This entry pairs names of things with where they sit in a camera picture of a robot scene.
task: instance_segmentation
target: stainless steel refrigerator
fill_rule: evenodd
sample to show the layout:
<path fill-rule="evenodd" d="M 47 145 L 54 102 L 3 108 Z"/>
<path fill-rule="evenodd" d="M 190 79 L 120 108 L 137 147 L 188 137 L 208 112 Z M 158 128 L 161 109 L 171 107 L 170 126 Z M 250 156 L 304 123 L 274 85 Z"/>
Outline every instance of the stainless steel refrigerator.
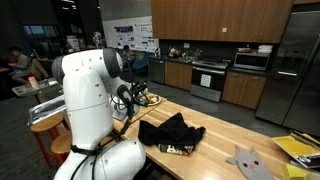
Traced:
<path fill-rule="evenodd" d="M 257 117 L 320 136 L 320 11 L 292 13 Z"/>

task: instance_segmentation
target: stove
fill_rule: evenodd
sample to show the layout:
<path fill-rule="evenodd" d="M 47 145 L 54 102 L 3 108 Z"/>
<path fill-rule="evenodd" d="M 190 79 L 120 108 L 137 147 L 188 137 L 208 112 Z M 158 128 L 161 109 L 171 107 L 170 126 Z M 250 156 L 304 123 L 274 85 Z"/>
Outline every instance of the stove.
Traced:
<path fill-rule="evenodd" d="M 192 62 L 191 94 L 220 102 L 225 74 L 231 60 L 211 59 Z"/>

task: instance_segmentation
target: kitchen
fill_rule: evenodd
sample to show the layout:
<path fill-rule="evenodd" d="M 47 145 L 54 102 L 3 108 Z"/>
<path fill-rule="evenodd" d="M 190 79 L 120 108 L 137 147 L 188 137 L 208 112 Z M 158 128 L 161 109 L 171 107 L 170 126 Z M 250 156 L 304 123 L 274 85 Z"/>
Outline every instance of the kitchen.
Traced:
<path fill-rule="evenodd" d="M 153 35 L 160 48 L 149 57 L 150 80 L 320 136 L 315 2 L 153 0 Z"/>

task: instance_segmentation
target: oven handle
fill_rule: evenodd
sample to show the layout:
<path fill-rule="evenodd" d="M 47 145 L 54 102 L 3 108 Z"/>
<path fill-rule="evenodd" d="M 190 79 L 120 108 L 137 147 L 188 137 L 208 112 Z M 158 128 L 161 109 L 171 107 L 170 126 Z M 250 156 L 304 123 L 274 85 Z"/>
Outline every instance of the oven handle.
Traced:
<path fill-rule="evenodd" d="M 215 70 L 206 69 L 206 68 L 192 67 L 192 69 L 195 69 L 195 70 L 198 70 L 198 71 L 207 72 L 207 73 L 214 73 L 214 74 L 221 74 L 221 75 L 225 74 L 224 71 L 215 71 Z"/>

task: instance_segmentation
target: stuffed animal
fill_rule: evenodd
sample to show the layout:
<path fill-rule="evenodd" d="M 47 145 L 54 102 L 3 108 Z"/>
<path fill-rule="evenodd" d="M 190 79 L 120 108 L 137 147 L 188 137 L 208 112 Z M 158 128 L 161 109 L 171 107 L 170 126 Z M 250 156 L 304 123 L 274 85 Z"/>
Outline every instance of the stuffed animal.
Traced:
<path fill-rule="evenodd" d="M 241 172 L 249 180 L 272 180 L 273 175 L 267 166 L 260 160 L 258 153 L 251 149 L 247 152 L 237 146 L 237 156 L 227 158 L 227 162 L 237 164 Z"/>

